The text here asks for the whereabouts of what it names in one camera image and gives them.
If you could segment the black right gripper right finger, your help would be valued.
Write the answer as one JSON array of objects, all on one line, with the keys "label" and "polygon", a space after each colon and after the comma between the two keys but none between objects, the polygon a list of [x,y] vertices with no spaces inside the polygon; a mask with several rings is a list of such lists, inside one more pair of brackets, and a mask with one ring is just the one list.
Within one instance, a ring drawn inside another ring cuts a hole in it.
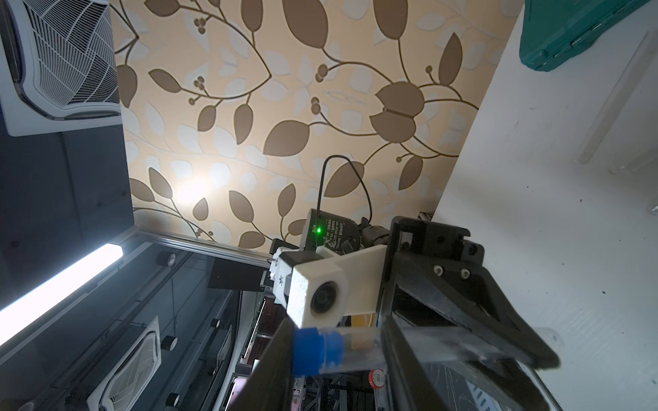
[{"label": "black right gripper right finger", "polygon": [[400,327],[391,318],[383,322],[381,345],[392,410],[447,410]]}]

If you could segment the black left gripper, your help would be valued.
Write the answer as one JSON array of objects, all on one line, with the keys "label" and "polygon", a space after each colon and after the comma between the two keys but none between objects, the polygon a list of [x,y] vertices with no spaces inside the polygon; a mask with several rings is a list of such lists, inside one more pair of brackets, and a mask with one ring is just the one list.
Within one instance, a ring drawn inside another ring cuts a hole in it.
[{"label": "black left gripper", "polygon": [[[396,217],[376,324],[397,316],[413,326],[455,325],[532,368],[560,366],[483,267],[484,247],[470,236],[461,227]],[[537,373],[517,361],[438,363],[436,391],[449,410],[560,410]]]}]

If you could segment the blue stopper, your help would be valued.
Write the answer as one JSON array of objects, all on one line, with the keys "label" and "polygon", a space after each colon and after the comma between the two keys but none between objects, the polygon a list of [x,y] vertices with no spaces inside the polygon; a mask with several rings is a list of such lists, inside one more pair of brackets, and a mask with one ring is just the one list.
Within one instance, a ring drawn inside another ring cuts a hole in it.
[{"label": "blue stopper", "polygon": [[298,329],[293,337],[292,375],[311,377],[321,375],[344,361],[344,337],[334,329]]}]

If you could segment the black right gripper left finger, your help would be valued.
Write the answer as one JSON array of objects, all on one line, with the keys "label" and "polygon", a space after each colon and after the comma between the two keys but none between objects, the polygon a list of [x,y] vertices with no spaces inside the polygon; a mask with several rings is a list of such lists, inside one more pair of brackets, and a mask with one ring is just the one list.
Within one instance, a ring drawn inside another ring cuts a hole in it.
[{"label": "black right gripper left finger", "polygon": [[290,319],[280,324],[259,365],[229,405],[229,411],[291,410],[295,330]]}]

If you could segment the clear test tube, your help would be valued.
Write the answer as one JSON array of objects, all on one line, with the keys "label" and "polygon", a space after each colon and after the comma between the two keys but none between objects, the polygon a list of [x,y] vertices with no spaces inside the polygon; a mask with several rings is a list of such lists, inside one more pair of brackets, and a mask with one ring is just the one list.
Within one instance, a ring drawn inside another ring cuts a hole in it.
[{"label": "clear test tube", "polygon": [[594,158],[596,151],[608,136],[626,103],[632,97],[656,58],[657,31],[653,30],[644,35],[631,60],[599,110],[580,148],[580,154],[576,158],[577,164],[588,164]]},{"label": "clear test tube", "polygon": [[[320,331],[334,329],[341,333],[344,337],[345,346],[343,363],[322,374],[371,371],[386,368],[387,364],[381,345],[381,328],[317,328]],[[468,330],[458,326],[401,326],[400,329],[416,358],[423,365],[428,363],[447,363],[450,361],[517,361],[500,352],[494,346],[479,339]],[[560,358],[560,355],[564,351],[564,341],[560,335],[549,328],[535,328],[534,331]]]}]

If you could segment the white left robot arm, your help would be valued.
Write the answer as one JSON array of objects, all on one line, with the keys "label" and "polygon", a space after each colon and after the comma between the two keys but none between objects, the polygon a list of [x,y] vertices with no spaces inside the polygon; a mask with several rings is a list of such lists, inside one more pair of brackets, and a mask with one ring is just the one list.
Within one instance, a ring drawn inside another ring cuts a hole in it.
[{"label": "white left robot arm", "polygon": [[392,317],[468,332],[502,358],[447,361],[433,375],[462,378],[483,409],[549,409],[536,372],[558,368],[560,359],[513,308],[467,229],[408,217],[382,227],[315,207],[289,231],[301,243],[274,242],[270,275],[297,327],[372,313],[377,323]]}]

